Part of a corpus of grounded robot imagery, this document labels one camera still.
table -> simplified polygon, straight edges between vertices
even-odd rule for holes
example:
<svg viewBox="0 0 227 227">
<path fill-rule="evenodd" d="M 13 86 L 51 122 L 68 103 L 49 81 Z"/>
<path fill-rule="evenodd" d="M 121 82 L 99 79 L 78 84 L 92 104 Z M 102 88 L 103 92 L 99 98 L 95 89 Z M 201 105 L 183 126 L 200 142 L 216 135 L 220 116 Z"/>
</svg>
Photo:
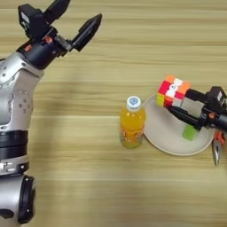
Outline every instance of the table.
<svg viewBox="0 0 227 227">
<path fill-rule="evenodd" d="M 17 6 L 28 2 L 51 3 L 1 1 L 0 57 L 27 40 Z M 29 227 L 226 226 L 226 153 L 215 168 L 210 147 L 176 157 L 146 140 L 135 150 L 119 141 L 127 97 L 145 101 L 166 74 L 195 90 L 227 90 L 226 10 L 224 0 L 72 1 L 55 22 L 65 38 L 87 18 L 104 19 L 86 49 L 54 61 L 35 91 L 28 173 L 37 206 Z"/>
</svg>

bottle cap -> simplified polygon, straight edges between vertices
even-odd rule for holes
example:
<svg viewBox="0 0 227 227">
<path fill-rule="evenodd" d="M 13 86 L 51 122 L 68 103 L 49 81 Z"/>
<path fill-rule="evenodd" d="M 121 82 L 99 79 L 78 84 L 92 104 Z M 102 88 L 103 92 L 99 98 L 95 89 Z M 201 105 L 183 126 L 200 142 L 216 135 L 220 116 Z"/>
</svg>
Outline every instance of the bottle cap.
<svg viewBox="0 0 227 227">
<path fill-rule="evenodd" d="M 127 100 L 127 109 L 131 112 L 136 112 L 141 109 L 141 100 L 137 96 L 131 96 Z"/>
</svg>

red block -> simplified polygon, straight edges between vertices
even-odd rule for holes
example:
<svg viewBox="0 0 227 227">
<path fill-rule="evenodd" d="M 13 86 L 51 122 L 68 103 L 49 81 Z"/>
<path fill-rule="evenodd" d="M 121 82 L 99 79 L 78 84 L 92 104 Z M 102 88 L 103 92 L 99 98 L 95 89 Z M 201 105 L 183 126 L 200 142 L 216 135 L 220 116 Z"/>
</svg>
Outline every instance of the red block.
<svg viewBox="0 0 227 227">
<path fill-rule="evenodd" d="M 162 95 L 165 95 L 169 89 L 169 86 L 171 85 L 170 82 L 166 82 L 164 81 L 161 86 L 160 86 L 160 89 L 158 91 L 158 93 L 162 94 Z"/>
<path fill-rule="evenodd" d="M 165 99 L 164 106 L 172 106 L 172 105 L 173 105 L 173 101 L 169 101 Z"/>
<path fill-rule="evenodd" d="M 177 91 L 176 94 L 175 94 L 175 98 L 184 99 L 184 94 Z"/>
</svg>

plate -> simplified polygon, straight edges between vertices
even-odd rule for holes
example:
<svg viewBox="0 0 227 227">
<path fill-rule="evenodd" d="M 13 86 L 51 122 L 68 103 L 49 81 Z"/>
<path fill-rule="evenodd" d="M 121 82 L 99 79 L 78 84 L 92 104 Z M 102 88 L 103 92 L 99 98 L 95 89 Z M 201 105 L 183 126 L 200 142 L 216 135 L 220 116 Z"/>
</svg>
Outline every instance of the plate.
<svg viewBox="0 0 227 227">
<path fill-rule="evenodd" d="M 165 153 L 180 156 L 194 155 L 205 150 L 214 137 L 213 129 L 202 128 L 196 137 L 189 141 L 182 137 L 185 123 L 178 120 L 166 108 L 156 105 L 156 96 L 148 98 L 144 104 L 146 112 L 145 136 L 157 148 Z M 182 108 L 198 116 L 202 104 L 184 99 Z"/>
</svg>

bottle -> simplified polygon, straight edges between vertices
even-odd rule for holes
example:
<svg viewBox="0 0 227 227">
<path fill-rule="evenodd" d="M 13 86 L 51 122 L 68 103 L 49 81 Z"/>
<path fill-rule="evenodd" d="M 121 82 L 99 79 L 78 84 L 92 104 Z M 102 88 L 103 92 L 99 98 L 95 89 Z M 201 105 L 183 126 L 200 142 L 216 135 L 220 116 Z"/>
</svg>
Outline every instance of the bottle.
<svg viewBox="0 0 227 227">
<path fill-rule="evenodd" d="M 131 96 L 121 110 L 121 143 L 128 148 L 141 145 L 144 135 L 145 110 L 139 97 Z"/>
</svg>

